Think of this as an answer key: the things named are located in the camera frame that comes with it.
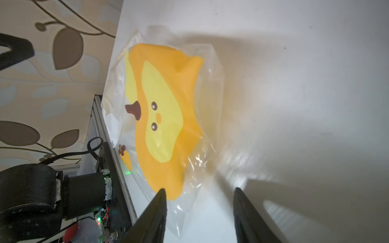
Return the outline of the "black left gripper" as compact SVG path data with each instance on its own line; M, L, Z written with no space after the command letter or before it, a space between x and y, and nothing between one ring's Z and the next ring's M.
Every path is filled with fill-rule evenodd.
M1 54L1 70L34 56L32 43L24 38L1 33L1 46L10 49Z

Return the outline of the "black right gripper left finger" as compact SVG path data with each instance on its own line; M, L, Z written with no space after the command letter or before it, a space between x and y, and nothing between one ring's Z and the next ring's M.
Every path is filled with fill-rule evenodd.
M141 217L124 234L122 243L164 242L167 218L166 197L166 190L160 189Z

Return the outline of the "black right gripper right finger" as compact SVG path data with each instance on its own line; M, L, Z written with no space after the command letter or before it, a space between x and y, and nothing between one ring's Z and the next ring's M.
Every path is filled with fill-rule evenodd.
M241 188L233 198L235 230L238 243L280 243Z

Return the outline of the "stack of duck bags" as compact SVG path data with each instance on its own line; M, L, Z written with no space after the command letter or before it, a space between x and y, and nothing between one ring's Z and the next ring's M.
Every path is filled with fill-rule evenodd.
M109 140L142 193L166 191L167 227L181 237L216 153L224 70L211 44L135 31L101 101Z

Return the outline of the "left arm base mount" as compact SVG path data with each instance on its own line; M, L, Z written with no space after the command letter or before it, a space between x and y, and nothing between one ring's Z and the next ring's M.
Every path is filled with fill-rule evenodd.
M97 160L95 173L70 177L53 169L52 159L1 172L1 242L46 238L64 219L102 212L98 222L120 242L132 228L110 146L88 148Z

